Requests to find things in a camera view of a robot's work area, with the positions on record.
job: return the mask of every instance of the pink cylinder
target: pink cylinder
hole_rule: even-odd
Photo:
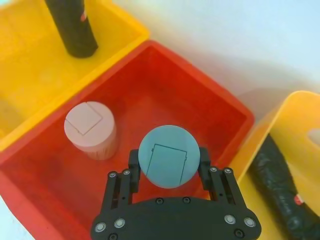
[[[118,146],[115,118],[108,107],[95,101],[83,102],[67,114],[67,138],[95,160],[112,157]]]

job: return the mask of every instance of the white surface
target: white surface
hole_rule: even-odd
[[[21,223],[13,216],[0,196],[0,239],[34,240]]]
[[[113,0],[151,37],[230,90],[257,118],[320,92],[319,0]]]

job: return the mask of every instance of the white wall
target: white wall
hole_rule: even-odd
[[[320,92],[319,0],[114,0],[261,118]]]

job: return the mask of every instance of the yellow bin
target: yellow bin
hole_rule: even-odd
[[[109,0],[88,0],[98,42],[90,58],[70,56],[44,0],[0,5],[0,152],[149,38]]]
[[[284,103],[268,114],[251,132],[232,161],[241,192],[259,218],[262,234],[259,240],[286,240],[251,179],[250,164],[270,133],[287,160],[299,194],[320,216],[320,145],[309,132],[320,129],[320,95],[307,91],[292,93]]]

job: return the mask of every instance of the black cylindrical object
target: black cylindrical object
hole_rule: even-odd
[[[84,0],[45,0],[69,54],[92,56],[98,48],[85,11]]]

